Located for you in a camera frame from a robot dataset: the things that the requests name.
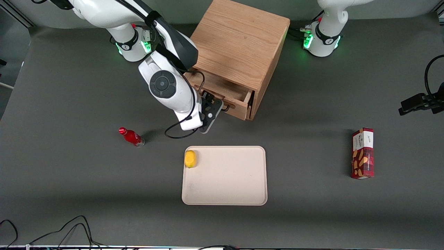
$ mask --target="open drawer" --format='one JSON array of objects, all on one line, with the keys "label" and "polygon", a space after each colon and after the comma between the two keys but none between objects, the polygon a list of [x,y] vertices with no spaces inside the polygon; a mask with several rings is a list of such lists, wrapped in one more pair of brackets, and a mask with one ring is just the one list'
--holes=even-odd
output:
[{"label": "open drawer", "polygon": [[[216,98],[221,99],[224,102],[223,109],[229,105],[230,108],[226,112],[227,114],[244,121],[250,117],[250,99],[253,94],[251,89],[247,89],[213,74],[203,73],[205,75],[205,84],[201,92],[206,90]],[[198,73],[186,73],[185,76],[191,86],[197,91],[202,83],[202,75]]]}]

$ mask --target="red cardboard box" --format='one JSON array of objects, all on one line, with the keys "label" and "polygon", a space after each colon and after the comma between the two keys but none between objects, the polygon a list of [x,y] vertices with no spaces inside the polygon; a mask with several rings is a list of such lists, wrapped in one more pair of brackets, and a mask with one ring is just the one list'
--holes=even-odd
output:
[{"label": "red cardboard box", "polygon": [[352,178],[373,176],[373,129],[362,128],[353,134]]}]

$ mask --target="bottle cap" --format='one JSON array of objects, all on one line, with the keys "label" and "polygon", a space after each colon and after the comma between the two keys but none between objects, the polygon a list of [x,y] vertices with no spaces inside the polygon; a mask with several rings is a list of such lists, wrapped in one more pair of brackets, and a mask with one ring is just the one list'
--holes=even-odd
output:
[{"label": "bottle cap", "polygon": [[126,134],[127,132],[128,132],[127,129],[124,128],[124,127],[121,127],[121,128],[119,129],[119,133],[121,133],[121,134]]}]

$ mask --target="gray table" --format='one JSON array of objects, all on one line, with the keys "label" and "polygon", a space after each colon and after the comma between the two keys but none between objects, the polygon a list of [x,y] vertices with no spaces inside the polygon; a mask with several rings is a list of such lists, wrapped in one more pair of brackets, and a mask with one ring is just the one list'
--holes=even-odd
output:
[{"label": "gray table", "polygon": [[[32,29],[0,123],[1,217],[19,244],[84,214],[113,245],[442,249],[444,116],[397,111],[444,53],[437,16],[353,20],[344,33],[327,58],[288,36],[253,122],[222,114],[207,135],[171,140],[163,130],[175,115],[105,30]],[[433,90],[443,66],[431,69]],[[130,146],[120,126],[144,132],[146,145]],[[354,180],[350,134],[363,126],[375,129],[376,176]],[[190,145],[263,146],[268,202],[183,204]],[[12,230],[1,230],[8,243]],[[67,242],[86,243],[80,230]]]}]

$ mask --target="green led light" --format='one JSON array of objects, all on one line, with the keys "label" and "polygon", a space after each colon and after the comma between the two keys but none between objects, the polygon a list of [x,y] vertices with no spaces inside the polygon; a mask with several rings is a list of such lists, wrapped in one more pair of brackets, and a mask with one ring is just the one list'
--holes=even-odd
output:
[{"label": "green led light", "polygon": [[309,35],[305,40],[304,40],[304,48],[308,49],[310,48],[311,42],[313,41],[313,35]]},{"label": "green led light", "polygon": [[336,45],[334,46],[334,48],[337,48],[337,46],[339,45],[339,40],[341,39],[341,36],[339,36],[338,38],[337,38],[337,41],[336,41]]},{"label": "green led light", "polygon": [[143,49],[146,53],[151,53],[151,43],[150,42],[144,42],[140,41],[140,44],[143,46]]},{"label": "green led light", "polygon": [[122,55],[122,51],[120,50],[120,48],[119,48],[119,46],[117,45],[117,43],[116,43],[115,45],[116,45],[117,49],[119,50],[119,54]]}]

